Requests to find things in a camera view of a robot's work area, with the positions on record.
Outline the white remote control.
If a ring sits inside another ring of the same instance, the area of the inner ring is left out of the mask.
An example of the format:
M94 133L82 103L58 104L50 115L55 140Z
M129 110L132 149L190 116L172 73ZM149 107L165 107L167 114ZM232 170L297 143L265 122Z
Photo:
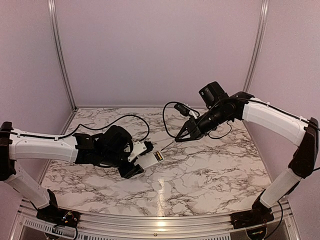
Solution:
M148 169L154 165L157 165L159 164L160 162L162 162L164 160L164 157L163 157L163 160L162 161L157 161L157 159L155 158L154 156L154 153L155 152L150 152L144 156L141 156L140 158L138 158L137 160L137 163L144 169Z

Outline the white battery compartment cover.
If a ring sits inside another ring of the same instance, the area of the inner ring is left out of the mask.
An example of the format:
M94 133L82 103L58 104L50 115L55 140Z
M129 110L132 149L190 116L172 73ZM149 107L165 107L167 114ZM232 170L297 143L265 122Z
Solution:
M190 157L186 162L185 164L188 166L188 167L192 167L194 164L195 164L196 160L192 157Z

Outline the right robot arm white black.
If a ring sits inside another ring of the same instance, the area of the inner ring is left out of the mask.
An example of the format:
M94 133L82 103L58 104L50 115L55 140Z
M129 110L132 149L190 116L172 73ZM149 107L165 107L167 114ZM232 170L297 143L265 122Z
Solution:
M251 94L238 92L232 96L214 98L208 111L186 121L174 140L188 142L201 139L218 125L235 119L262 126L297 147L288 167L263 190L251 210L237 214L237 222L258 224L277 201L290 194L302 179L313 173L319 149L319 124L315 118L295 116Z

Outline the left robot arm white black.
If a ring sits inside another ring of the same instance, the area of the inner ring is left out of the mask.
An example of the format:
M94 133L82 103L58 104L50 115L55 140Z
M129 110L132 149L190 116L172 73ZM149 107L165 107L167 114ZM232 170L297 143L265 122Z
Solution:
M77 212L60 208L55 194L40 186L17 162L20 159L50 159L74 164L118 168L124 175L143 170L133 160L147 150L143 141L134 142L122 127L113 125L95 135L72 133L32 135L17 130L11 122L0 128L0 179L33 204L37 217L56 224L77 221Z

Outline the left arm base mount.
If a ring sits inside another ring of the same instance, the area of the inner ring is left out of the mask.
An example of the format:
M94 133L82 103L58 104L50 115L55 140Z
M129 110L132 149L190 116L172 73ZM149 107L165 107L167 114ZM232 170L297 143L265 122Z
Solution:
M64 208L59 208L58 210L45 210L43 208L37 211L36 217L58 226L75 228L80 220L80 213Z

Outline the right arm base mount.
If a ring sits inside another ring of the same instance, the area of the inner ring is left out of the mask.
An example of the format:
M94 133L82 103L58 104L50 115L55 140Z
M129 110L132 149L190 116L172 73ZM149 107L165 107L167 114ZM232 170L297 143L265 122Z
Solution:
M232 213L230 215L230 219L234 229L241 229L257 225L263 225L267 222L273 221L275 218L271 211L262 214L253 210L246 210Z

